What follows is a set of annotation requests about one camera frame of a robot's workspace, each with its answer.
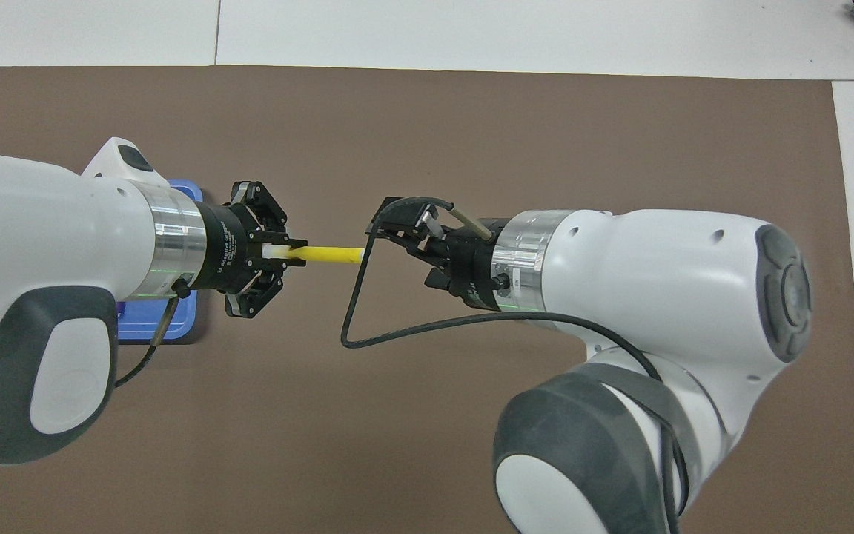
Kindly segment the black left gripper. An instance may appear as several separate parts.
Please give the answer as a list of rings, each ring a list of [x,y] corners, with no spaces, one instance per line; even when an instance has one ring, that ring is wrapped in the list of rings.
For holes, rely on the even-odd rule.
[[[257,180],[240,180],[231,189],[231,203],[197,203],[205,230],[205,254],[197,288],[225,292],[229,317],[254,318],[282,290],[288,268],[304,267],[299,258],[251,257],[251,243],[292,249],[308,241],[289,237],[288,215]]]

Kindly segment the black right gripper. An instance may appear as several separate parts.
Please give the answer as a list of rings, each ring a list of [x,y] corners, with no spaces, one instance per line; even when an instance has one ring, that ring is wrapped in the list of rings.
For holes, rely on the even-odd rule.
[[[377,209],[380,226],[377,239],[387,239],[403,247],[416,258],[447,258],[444,269],[433,267],[425,277],[425,286],[447,291],[474,309],[497,311],[492,273],[492,255],[496,239],[508,224],[507,219],[481,219],[491,230],[494,241],[486,243],[465,227],[442,227],[437,206],[431,202],[413,202]]]

